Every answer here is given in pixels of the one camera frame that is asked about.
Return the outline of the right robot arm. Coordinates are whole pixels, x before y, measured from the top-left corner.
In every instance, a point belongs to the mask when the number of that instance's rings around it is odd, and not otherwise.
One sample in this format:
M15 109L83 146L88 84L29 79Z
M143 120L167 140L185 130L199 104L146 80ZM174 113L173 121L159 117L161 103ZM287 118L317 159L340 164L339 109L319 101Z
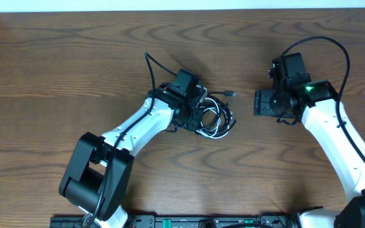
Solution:
M351 124L339 93L327 80L311 81L300 53L273 59L272 89L255 93L254 114L301 123L322 147L342 183L347 206L301 210L288 227L365 227L365 142Z

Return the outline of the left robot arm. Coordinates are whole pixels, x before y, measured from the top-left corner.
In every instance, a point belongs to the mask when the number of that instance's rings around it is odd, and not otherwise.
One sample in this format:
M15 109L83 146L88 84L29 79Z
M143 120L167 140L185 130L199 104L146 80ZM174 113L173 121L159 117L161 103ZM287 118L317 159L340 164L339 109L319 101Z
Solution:
M58 189L85 212L73 227L124 227L129 218L122 202L136 155L171 124L196 131L206 97L203 82L181 69L173 82L153 87L124 123L101 136L81 136Z

